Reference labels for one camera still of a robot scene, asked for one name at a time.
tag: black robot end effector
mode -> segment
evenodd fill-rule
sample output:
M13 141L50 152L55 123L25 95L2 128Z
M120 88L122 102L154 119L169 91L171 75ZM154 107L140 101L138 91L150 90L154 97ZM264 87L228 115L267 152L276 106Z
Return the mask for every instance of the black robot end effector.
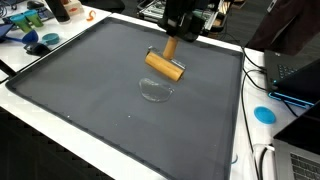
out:
M205 19L197 16L197 0L167 0L165 11L158 25L165 29L169 36L177 36L185 41L195 41L201 33Z

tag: blue disc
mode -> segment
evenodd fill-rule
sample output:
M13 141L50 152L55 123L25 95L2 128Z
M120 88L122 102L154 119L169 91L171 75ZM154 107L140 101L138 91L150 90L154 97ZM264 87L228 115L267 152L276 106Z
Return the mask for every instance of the blue disc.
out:
M265 124L273 124L276 121L274 113L266 107L256 107L254 109L254 115L260 122Z

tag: table surface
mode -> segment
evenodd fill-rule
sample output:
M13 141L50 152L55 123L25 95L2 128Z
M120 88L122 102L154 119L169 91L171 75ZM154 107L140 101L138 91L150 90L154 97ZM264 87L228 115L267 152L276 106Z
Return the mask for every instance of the table surface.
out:
M106 12L99 10L95 11L97 12L97 18L95 19L95 22L88 24L88 22L79 18L73 21L72 24L60 26L55 20L50 20L45 23L48 25L46 26L47 28L45 28L46 30L39 30L39 34L40 32L42 34L46 34L51 32L53 29L59 29L64 31L62 37L64 41L67 41L68 39L71 39L72 37L81 33L84 29L95 24L99 19L103 19L104 17L108 16L108 13ZM162 31L157 27L156 24L146 21L134 19L120 14L112 14L110 17L122 19L131 23ZM241 51L239 46L206 37L199 37L198 41L235 51ZM37 59L36 57L25 54L24 51L19 51L22 49L20 46L21 45L15 43L12 43L12 45L9 47L0 45L1 50L7 50L2 51L5 53L2 53L0 58L3 58L5 62L9 62L8 64L15 70L19 70ZM246 53L252 61L263 66L263 53L250 49L246 49ZM250 70L255 68L248 61L246 61L245 69ZM257 82L258 85L262 87L265 86L265 79L263 75L252 73L250 76L254 81ZM257 152L261 150L261 147L263 147L260 144L271 143L273 135L294 120L294 116L290 114L282 102L270 99L265 92L256 89L249 81L245 82L244 101L248 117L248 125L251 135L250 137ZM164 179L157 172L154 172L134 159L113 149L102 141L14 95L7 90L4 83L0 85L0 106L114 179ZM276 123L272 125L260 123L253 114L253 110L257 106L265 106L270 108L276 115ZM300 108L294 107L293 109L297 112L297 114L304 112L304 110ZM256 179L241 105L239 106L238 110L233 154L234 156L238 156L238 161L232 165L230 179ZM265 157L264 175L265 179L275 179L274 162L271 152L268 152Z
M26 6L27 1L19 3L18 9L16 11L8 10L7 16L11 16L26 11ZM97 13L97 16L94 18L93 21L88 22L86 18L88 17L88 14L91 10L94 10ZM93 9L85 6L84 11L85 12L83 14L71 16L71 22L68 24L60 25L56 19L51 19L44 22L43 27L34 27L34 29L37 31L40 40L42 36L48 33L58 33L61 39L60 42L56 45L49 46L50 49L54 49L111 14L110 12L102 11L99 9ZM24 35L25 33L21 30L9 31L7 34L7 36L9 37L16 38L22 38ZM24 44L14 41L5 41L1 43L0 59L6 64L8 64L15 71L19 71L23 67L39 59L38 56L28 55L26 53L26 50L23 48L24 46ZM7 75L0 71L0 81L4 80L5 78L7 78Z

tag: gray cutting mat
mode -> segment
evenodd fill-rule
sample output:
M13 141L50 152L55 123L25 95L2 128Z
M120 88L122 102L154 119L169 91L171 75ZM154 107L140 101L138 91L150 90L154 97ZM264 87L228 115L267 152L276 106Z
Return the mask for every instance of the gray cutting mat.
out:
M170 179L229 177L238 110L242 56L202 43L180 42L187 65L171 81L144 63L149 46L168 36L106 19L10 80L23 98L101 138ZM149 78L170 85L167 102L140 93Z

